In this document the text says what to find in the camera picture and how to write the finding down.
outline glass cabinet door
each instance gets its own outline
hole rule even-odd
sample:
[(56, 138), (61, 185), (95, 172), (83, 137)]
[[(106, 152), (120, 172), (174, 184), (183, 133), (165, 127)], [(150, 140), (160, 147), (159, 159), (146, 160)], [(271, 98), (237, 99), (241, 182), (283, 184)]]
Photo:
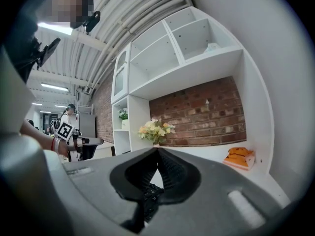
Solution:
[(129, 64), (131, 43), (129, 43), (116, 59), (113, 85), (112, 104), (125, 97), (128, 92)]

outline small white object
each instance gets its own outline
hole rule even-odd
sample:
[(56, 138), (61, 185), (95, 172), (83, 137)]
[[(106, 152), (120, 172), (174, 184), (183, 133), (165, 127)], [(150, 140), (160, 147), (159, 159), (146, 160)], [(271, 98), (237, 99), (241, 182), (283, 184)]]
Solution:
[(129, 129), (129, 120), (123, 120), (122, 121), (122, 130), (128, 130)]
[(261, 227), (266, 222), (265, 218), (248, 202), (240, 191), (232, 191), (228, 194), (228, 197), (252, 229)]
[(220, 48), (220, 46), (217, 43), (210, 43), (210, 44), (208, 44), (208, 47), (204, 51), (204, 53), (214, 51), (214, 50), (219, 49), (219, 48)]

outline human arm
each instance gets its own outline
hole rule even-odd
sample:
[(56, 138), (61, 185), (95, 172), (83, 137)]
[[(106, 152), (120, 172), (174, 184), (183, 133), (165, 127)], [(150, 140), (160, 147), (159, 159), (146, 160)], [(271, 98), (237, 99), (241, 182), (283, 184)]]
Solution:
[[(53, 137), (45, 135), (36, 128), (34, 128), (27, 120), (23, 121), (22, 127), (20, 129), (21, 134), (33, 137), (39, 142), (43, 149), (51, 150), (51, 145), (53, 142)], [(58, 147), (58, 152), (60, 155), (68, 157), (68, 145), (65, 140), (61, 140)]]

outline potted plant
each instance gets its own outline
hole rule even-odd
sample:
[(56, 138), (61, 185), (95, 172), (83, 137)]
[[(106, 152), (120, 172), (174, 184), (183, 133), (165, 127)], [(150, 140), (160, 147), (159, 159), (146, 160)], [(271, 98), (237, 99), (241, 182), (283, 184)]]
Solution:
[(122, 120), (122, 129), (128, 130), (129, 129), (128, 109), (123, 108), (123, 109), (118, 110), (118, 116)]
[(152, 119), (139, 129), (139, 137), (151, 141), (154, 147), (166, 141), (166, 134), (175, 133), (175, 126), (162, 123), (161, 120)]

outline black cap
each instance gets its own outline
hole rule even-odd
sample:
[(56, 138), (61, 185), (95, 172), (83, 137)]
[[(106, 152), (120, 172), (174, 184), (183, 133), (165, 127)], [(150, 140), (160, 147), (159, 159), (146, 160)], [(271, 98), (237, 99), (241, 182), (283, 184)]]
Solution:
[(69, 104), (69, 105), (68, 105), (68, 107), (69, 107), (69, 108), (73, 108), (73, 109), (75, 110), (75, 105), (74, 105), (74, 104), (72, 104), (72, 103), (71, 103), (71, 104)]

